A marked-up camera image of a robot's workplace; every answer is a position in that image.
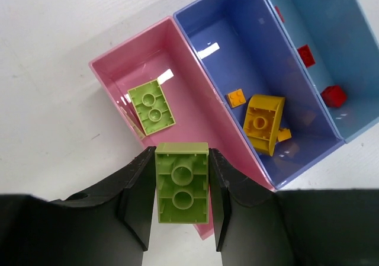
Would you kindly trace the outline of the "small orange lego piece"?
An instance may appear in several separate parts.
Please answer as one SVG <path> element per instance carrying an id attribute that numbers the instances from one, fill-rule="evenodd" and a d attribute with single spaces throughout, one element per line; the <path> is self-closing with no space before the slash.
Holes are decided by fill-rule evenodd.
<path id="1" fill-rule="evenodd" d="M 278 134 L 277 134 L 277 141 L 283 142 L 288 139 L 292 138 L 292 134 L 290 129 L 288 128 L 279 128 Z"/>

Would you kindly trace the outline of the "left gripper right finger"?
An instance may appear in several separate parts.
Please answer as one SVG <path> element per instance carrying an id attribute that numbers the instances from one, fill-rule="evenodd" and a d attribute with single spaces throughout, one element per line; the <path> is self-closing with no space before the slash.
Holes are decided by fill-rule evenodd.
<path id="1" fill-rule="evenodd" d="M 224 265 L 378 264 L 378 190 L 272 192 L 217 149 L 209 178 Z"/>

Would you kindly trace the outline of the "red lego stack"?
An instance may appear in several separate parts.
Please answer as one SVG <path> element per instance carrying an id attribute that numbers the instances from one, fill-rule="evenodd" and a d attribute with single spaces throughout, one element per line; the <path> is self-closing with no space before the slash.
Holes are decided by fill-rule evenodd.
<path id="1" fill-rule="evenodd" d="M 278 16 L 279 16 L 281 22 L 282 22 L 282 23 L 285 23 L 285 19 L 284 19 L 284 17 L 283 17 L 282 14 L 281 14 L 280 8 L 279 8 L 277 5 L 275 5 L 275 6 L 274 6 L 274 9 L 275 9 L 276 13 L 278 14 Z"/>

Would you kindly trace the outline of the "green lego brick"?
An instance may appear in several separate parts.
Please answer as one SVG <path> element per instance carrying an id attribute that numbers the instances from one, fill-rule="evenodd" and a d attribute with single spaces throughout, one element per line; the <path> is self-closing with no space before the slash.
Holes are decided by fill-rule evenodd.
<path id="1" fill-rule="evenodd" d="M 146 136 L 175 125 L 170 106 L 157 80 L 127 91 Z"/>
<path id="2" fill-rule="evenodd" d="M 155 170 L 159 223 L 208 223 L 208 157 L 206 142 L 158 144 Z"/>

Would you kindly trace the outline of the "yellow lego brick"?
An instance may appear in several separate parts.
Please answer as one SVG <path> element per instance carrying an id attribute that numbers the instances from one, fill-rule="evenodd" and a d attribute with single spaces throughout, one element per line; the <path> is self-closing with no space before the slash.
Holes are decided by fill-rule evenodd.
<path id="1" fill-rule="evenodd" d="M 284 97 L 262 94 L 249 100 L 243 131 L 257 152 L 273 156 L 284 104 Z"/>

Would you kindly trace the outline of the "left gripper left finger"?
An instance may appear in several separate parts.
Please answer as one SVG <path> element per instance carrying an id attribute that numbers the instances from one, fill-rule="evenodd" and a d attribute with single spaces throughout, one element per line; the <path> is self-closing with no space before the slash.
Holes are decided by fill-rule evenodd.
<path id="1" fill-rule="evenodd" d="M 155 197 L 155 148 L 65 200 L 1 195 L 2 265 L 141 265 Z"/>

